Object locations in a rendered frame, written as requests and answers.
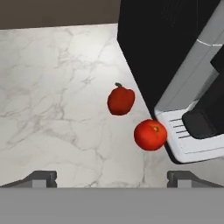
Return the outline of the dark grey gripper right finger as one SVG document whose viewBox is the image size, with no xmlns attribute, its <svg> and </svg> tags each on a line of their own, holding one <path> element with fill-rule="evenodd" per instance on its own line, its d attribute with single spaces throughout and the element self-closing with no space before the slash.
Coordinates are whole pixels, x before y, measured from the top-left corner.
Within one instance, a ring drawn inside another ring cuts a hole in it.
<svg viewBox="0 0 224 224">
<path fill-rule="evenodd" d="M 167 179 L 168 188 L 224 188 L 224 185 L 201 179 L 190 171 L 168 171 Z"/>
</svg>

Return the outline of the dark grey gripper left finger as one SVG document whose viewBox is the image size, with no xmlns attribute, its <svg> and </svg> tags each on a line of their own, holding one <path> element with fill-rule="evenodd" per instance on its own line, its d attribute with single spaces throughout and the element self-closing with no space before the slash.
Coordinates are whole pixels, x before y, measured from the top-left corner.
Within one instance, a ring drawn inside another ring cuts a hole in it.
<svg viewBox="0 0 224 224">
<path fill-rule="evenodd" d="M 6 187 L 23 187 L 23 188 L 56 188 L 57 183 L 56 171 L 34 171 L 27 177 L 2 185 Z"/>
</svg>

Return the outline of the red tomato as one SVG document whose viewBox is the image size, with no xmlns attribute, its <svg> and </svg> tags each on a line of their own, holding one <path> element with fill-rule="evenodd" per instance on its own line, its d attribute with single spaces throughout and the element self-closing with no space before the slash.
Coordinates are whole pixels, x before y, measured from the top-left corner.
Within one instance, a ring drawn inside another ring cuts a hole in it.
<svg viewBox="0 0 224 224">
<path fill-rule="evenodd" d="M 156 151 L 165 144 L 167 130 L 160 122 L 147 119 L 135 127 L 134 139 L 142 150 Z"/>
</svg>

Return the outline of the red bell pepper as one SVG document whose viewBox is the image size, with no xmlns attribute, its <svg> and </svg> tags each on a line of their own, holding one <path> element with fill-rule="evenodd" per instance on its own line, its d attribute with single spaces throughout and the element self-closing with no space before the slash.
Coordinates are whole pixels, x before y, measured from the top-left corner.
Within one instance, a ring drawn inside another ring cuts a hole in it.
<svg viewBox="0 0 224 224">
<path fill-rule="evenodd" d="M 113 116 L 124 116 L 130 112 L 135 99 L 135 92 L 132 89 L 127 89 L 121 83 L 116 82 L 115 88 L 108 96 L 108 110 Z"/>
</svg>

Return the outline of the black and grey coffee machine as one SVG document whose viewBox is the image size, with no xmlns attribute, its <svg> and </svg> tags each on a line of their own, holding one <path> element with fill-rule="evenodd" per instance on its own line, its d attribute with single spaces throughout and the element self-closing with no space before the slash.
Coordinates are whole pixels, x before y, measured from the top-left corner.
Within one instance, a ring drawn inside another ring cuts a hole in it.
<svg viewBox="0 0 224 224">
<path fill-rule="evenodd" d="M 224 157 L 224 0 L 121 0 L 117 41 L 175 159 Z"/>
</svg>

